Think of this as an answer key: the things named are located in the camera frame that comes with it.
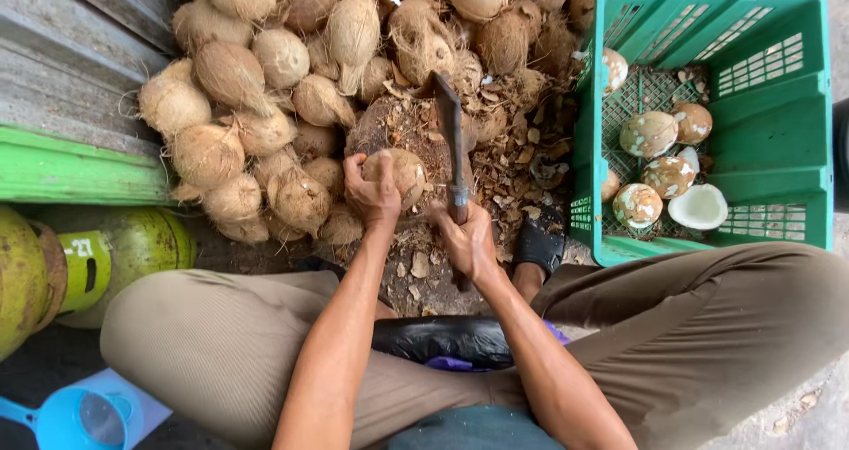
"green plastic crate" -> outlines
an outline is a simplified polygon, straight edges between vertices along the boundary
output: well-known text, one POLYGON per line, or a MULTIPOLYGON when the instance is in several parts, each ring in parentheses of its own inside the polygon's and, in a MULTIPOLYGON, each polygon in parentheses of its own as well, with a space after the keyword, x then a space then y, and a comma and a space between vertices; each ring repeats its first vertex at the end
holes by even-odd
POLYGON ((825 0, 598 0, 577 84, 581 109, 572 166, 570 236, 601 266, 731 244, 790 240, 832 247, 831 84, 825 0), (629 64, 627 84, 608 97, 602 45, 629 64), (706 66, 716 161, 707 182, 722 190, 727 221, 691 233, 664 213, 633 232, 600 200, 610 165, 623 184, 645 160, 619 147, 622 121, 668 110, 672 95, 701 94, 675 69, 706 66))

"hand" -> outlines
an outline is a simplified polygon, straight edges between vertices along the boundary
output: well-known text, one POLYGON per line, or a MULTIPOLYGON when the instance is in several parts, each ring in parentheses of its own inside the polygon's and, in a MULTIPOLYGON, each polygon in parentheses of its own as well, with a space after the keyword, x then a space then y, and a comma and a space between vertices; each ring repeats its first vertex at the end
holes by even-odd
POLYGON ((469 217, 462 226, 448 215, 444 203, 430 202, 428 217, 437 225, 445 239, 451 263, 475 285, 481 276, 500 270, 495 259, 493 218, 481 206, 469 202, 469 217))
POLYGON ((380 153, 379 160, 378 182, 363 180, 365 153, 357 153, 342 162, 345 169, 345 202, 360 217, 366 230, 388 228, 392 232, 401 215, 401 193, 392 176, 392 156, 384 151, 380 153))

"dark green shirt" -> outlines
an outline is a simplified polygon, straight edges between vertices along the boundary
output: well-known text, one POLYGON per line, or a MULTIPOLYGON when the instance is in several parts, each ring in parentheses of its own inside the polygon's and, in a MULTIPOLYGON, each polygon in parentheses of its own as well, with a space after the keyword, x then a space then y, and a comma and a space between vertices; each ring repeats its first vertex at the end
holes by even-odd
POLYGON ((451 408, 421 419, 389 440, 390 450, 534 450, 563 447, 530 415, 501 405, 451 408))

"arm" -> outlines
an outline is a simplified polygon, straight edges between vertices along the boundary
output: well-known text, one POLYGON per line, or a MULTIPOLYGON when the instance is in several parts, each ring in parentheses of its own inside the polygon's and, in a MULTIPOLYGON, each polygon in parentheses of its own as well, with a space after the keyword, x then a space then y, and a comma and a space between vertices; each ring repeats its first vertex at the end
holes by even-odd
POLYGON ((345 160, 345 200, 361 217, 365 235, 339 288, 313 324, 292 373, 274 436, 283 448, 347 448, 354 401, 368 362, 375 303, 401 213, 391 157, 380 156, 379 183, 364 182, 365 155, 345 160))
POLYGON ((469 203, 469 220, 462 227, 451 221, 444 206, 432 204, 430 216, 445 238, 451 262, 497 315, 540 426, 572 450, 636 449, 593 378, 560 346, 498 265, 489 213, 469 203))

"khaki pants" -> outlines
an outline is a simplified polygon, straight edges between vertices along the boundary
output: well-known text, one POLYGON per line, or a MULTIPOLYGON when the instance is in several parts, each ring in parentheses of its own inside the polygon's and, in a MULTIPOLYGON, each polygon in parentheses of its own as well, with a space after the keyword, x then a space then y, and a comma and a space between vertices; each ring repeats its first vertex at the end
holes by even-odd
MULTIPOLYGON (((329 271, 154 274, 112 302, 101 350, 175 412, 240 447, 268 447, 298 351, 336 285, 329 271)), ((640 448, 695 448, 849 349, 849 266, 802 244, 562 266, 532 306, 601 327, 567 349, 640 448)), ((372 351, 352 447, 486 403, 527 408, 515 369, 456 374, 372 351)))

